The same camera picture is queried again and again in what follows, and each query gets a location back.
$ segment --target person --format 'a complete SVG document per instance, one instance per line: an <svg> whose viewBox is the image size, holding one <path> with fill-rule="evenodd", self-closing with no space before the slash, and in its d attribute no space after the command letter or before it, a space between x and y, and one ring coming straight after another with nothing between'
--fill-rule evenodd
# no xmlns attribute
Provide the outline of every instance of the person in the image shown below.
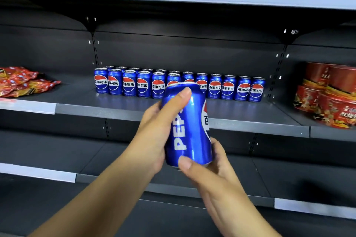
<svg viewBox="0 0 356 237"><path fill-rule="evenodd" d="M188 103L186 87L162 109L156 103L142 117L126 150L90 185L30 237L111 237L129 215L164 162L171 122ZM224 237L280 237L249 200L221 144L211 138L215 160L207 168L188 157L180 170L197 186L209 215Z"/></svg>

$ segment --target person's left hand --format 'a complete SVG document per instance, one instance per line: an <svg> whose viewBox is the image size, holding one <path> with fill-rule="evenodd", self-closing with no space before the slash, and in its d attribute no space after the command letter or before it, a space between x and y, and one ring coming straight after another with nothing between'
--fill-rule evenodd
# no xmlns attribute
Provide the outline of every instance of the person's left hand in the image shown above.
<svg viewBox="0 0 356 237"><path fill-rule="evenodd" d="M186 87L162 108L161 102L149 107L140 122L135 137L128 148L153 166L156 174L162 168L164 161L164 145L171 131L171 123L181 109L189 102L192 91Z"/></svg>

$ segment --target fingernail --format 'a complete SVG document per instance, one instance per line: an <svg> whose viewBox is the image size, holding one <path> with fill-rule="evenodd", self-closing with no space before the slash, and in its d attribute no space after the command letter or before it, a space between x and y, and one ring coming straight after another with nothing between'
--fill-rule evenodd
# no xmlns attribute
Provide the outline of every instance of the fingernail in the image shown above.
<svg viewBox="0 0 356 237"><path fill-rule="evenodd" d="M178 165L183 169L190 169L192 166L192 160L189 157L180 156L178 159Z"/></svg>
<svg viewBox="0 0 356 237"><path fill-rule="evenodd" d="M190 90L189 87L184 88L182 91L180 91L178 94L180 95L181 98L186 98L187 96L190 96L192 91Z"/></svg>

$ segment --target person's right arm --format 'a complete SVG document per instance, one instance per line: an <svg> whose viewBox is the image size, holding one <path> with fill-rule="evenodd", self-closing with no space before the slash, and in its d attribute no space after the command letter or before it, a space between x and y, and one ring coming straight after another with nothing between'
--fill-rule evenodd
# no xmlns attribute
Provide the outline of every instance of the person's right arm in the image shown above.
<svg viewBox="0 0 356 237"><path fill-rule="evenodd" d="M281 237L248 198L220 142L211 138L215 160L207 168L181 156L180 170L198 188L224 237Z"/></svg>

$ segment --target blue can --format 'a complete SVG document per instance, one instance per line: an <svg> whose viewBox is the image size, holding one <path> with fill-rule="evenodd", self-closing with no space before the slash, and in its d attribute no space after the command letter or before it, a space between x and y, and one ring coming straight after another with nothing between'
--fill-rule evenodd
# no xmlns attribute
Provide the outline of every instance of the blue can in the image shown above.
<svg viewBox="0 0 356 237"><path fill-rule="evenodd" d="M123 94L125 96L137 96L137 74L136 71L127 69L122 74Z"/></svg>
<svg viewBox="0 0 356 237"><path fill-rule="evenodd" d="M166 74L154 72L152 74L152 98L161 99L166 88Z"/></svg>
<svg viewBox="0 0 356 237"><path fill-rule="evenodd" d="M154 73L153 69L143 69L142 71L149 71L150 75L152 76L152 74Z"/></svg>
<svg viewBox="0 0 356 237"><path fill-rule="evenodd" d="M191 71L183 72L182 82L195 82L194 73L192 73Z"/></svg>
<svg viewBox="0 0 356 237"><path fill-rule="evenodd" d="M100 94L109 93L108 69L96 68L94 70L94 82L95 82L97 93Z"/></svg>
<svg viewBox="0 0 356 237"><path fill-rule="evenodd" d="M246 101L250 92L251 78L248 76L239 76L238 86L236 87L235 100Z"/></svg>
<svg viewBox="0 0 356 237"><path fill-rule="evenodd" d="M140 71L137 78L137 91L140 98L151 97L151 73L149 71Z"/></svg>
<svg viewBox="0 0 356 237"><path fill-rule="evenodd" d="M180 156L186 156L196 163L207 165L213 160L207 105L205 95L198 83L182 82L167 86L162 99L164 106L185 87L192 90L192 98L177 114L171 124L171 132L165 145L166 162L178 167Z"/></svg>
<svg viewBox="0 0 356 237"><path fill-rule="evenodd" d="M167 86L173 84L173 83L178 83L181 81L180 74L179 73L168 73L167 76Z"/></svg>
<svg viewBox="0 0 356 237"><path fill-rule="evenodd" d="M109 91L111 95L122 95L122 71L110 69L108 73Z"/></svg>
<svg viewBox="0 0 356 237"><path fill-rule="evenodd" d="M232 100L235 95L236 76L224 75L224 81L221 86L221 99Z"/></svg>
<svg viewBox="0 0 356 237"><path fill-rule="evenodd" d="M180 71L169 71L169 73L177 73L180 75Z"/></svg>
<svg viewBox="0 0 356 237"><path fill-rule="evenodd" d="M265 88L265 78L254 77L252 80L250 95L248 96L248 101L250 102L260 102L262 99L263 89Z"/></svg>
<svg viewBox="0 0 356 237"><path fill-rule="evenodd" d="M199 84L201 91L205 94L207 91L207 73L198 72L195 82Z"/></svg>
<svg viewBox="0 0 356 237"><path fill-rule="evenodd" d="M221 81L221 74L215 73L210 75L207 98L217 99L220 97Z"/></svg>
<svg viewBox="0 0 356 237"><path fill-rule="evenodd" d="M129 68L129 70L136 71L136 74L138 74L140 71L140 68Z"/></svg>
<svg viewBox="0 0 356 237"><path fill-rule="evenodd" d="M167 71L165 69L156 69L156 72L162 72L167 75Z"/></svg>

